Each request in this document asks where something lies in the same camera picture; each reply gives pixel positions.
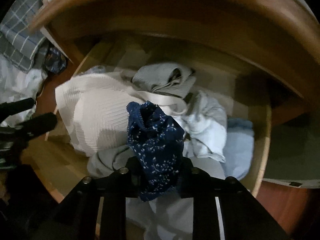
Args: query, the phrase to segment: white cloth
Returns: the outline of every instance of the white cloth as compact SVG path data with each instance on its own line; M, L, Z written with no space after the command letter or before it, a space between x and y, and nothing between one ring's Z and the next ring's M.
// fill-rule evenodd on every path
M212 177L225 179L221 163L213 159L191 158ZM176 191L149 202L126 199L127 218L146 229L145 240L191 240L193 231L193 198L181 199Z
M76 76L56 88L60 116L75 148L92 156L126 144L126 106L151 101L168 115L186 112L187 105L173 96L137 91L122 72Z
M174 62L146 65L132 78L132 83L142 90L157 94L185 98L196 82L192 70Z
M187 113L174 119L190 135L188 157L208 157L225 162L227 114L215 98L199 90L191 99Z
M42 69L31 68L28 73L18 70L0 54L0 103L16 102L26 98L36 99L36 94L47 74ZM17 123L28 120L35 112L32 109L9 116L1 123L1 126L15 126Z

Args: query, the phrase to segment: wooden drawer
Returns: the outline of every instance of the wooden drawer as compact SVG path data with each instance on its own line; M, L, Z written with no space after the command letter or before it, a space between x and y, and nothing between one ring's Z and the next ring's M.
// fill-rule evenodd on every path
M271 130L263 73L299 97L273 111L275 124L320 105L320 27L297 0L52 0L30 29L42 26L79 65L77 73L120 60L122 66L139 68L161 57L195 68L197 84L214 93L230 116L254 123L254 157L242 181L254 196ZM117 32L147 37L111 34ZM59 153L57 165L71 156L64 154ZM75 174L83 168L70 161L63 166ZM57 188L65 183L51 179Z
M200 44L142 35L116 34L96 44L75 72L95 65L138 69L158 61L169 60L196 71L196 89L206 90L225 107L228 116L253 122L255 145L252 165L241 181L257 195L268 159L271 132L271 108L264 82L264 73L244 61ZM26 151L36 169L63 195L87 175L87 158L66 145L67 132L62 121L48 137L48 142L31 145ZM46 155L35 147L45 147Z

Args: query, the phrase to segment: wooden cabinet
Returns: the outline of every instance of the wooden cabinet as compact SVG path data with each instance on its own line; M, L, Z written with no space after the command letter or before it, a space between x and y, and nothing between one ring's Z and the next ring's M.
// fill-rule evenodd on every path
M244 106L232 110L246 109L244 117L254 122L254 159L243 183L255 196L271 131L270 102L261 84L271 78L293 95L274 109L275 124L320 104L320 27L297 0L52 0L30 29L42 26L78 70L106 63L130 33L146 54L163 43L167 49L158 55L185 59L213 77L224 73L225 79L206 85L213 84L213 91L227 87L219 92L227 97L232 91Z

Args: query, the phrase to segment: black metal frame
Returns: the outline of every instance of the black metal frame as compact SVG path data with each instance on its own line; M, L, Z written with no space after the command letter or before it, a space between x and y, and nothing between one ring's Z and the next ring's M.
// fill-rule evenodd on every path
M0 104L0 123L10 115L32 108L34 104L32 98ZM56 124L57 117L53 113L47 113L19 123L14 128L0 127L0 171L16 168L28 141L53 130Z
M136 157L126 167L101 179L85 177L66 196L32 240L94 240L100 197L104 197L100 240L125 240L125 198L137 198L145 186L141 165ZM290 238L235 178L210 177L183 158L177 189L182 198L193 197L193 238L220 238L215 198L220 201L224 239L289 240Z

